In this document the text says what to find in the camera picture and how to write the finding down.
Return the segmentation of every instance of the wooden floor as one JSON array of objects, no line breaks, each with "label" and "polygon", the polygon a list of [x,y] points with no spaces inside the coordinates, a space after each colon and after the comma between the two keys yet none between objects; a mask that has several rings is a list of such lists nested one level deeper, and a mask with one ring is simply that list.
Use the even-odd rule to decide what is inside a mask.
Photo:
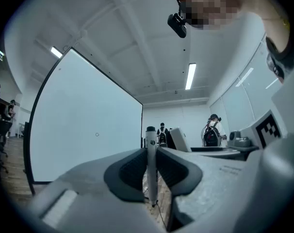
[{"label": "wooden floor", "polygon": [[[26,174],[23,172],[23,138],[17,139],[16,137],[11,137],[8,139],[5,151],[8,153],[8,158],[2,155],[2,160],[9,173],[7,174],[4,170],[1,171],[2,185],[18,205],[26,206],[32,199],[32,193],[27,182]],[[160,177],[158,179],[158,205],[161,215],[157,206],[152,208],[147,200],[145,205],[155,220],[164,227],[161,216],[167,225],[171,206],[171,192],[161,176],[158,175],[158,177]],[[44,185],[34,185],[36,193],[39,193],[44,187]],[[143,191],[146,190],[144,187],[147,187],[146,176],[143,178]]]}]

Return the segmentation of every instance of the glass wall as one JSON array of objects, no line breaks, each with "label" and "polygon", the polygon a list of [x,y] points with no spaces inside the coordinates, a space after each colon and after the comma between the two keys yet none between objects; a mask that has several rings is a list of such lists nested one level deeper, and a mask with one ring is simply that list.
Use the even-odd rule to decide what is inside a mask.
[{"label": "glass wall", "polygon": [[240,130],[263,116],[272,109],[282,134],[287,134],[284,123],[276,111],[271,97],[281,83],[267,66],[268,51],[260,43],[257,51],[234,84],[210,106],[211,113],[222,118],[226,134]]}]

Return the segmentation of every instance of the black camera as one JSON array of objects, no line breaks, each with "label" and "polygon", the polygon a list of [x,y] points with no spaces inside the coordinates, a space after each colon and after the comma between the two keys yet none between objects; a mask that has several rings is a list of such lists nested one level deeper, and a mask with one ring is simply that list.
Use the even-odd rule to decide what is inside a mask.
[{"label": "black camera", "polygon": [[178,13],[171,14],[167,19],[167,24],[178,34],[180,38],[186,37],[186,23],[183,19],[181,19]]}]

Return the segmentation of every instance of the black backpack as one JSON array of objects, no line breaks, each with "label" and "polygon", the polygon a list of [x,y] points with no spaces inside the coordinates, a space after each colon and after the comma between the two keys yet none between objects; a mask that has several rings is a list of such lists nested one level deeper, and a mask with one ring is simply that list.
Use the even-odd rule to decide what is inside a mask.
[{"label": "black backpack", "polygon": [[159,128],[159,144],[166,143],[165,130],[166,128],[163,128],[163,131],[161,131],[161,128]]},{"label": "black backpack", "polygon": [[205,147],[218,147],[220,146],[220,134],[218,129],[216,129],[216,122],[213,126],[209,124],[206,125],[206,130],[203,136],[203,142]]}]

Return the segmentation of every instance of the black cable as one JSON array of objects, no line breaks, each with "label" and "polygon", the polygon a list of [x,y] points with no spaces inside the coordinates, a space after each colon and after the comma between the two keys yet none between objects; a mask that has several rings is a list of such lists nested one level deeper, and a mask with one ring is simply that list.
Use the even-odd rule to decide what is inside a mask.
[{"label": "black cable", "polygon": [[165,226],[165,228],[166,228],[166,225],[165,225],[165,223],[164,223],[163,217],[162,217],[162,215],[161,215],[161,211],[160,211],[160,207],[159,207],[159,205],[158,205],[158,202],[157,202],[157,206],[158,206],[158,208],[159,208],[159,213],[160,213],[160,217],[161,217],[161,219],[162,219],[162,222],[163,222],[163,224],[164,224],[164,226]]}]

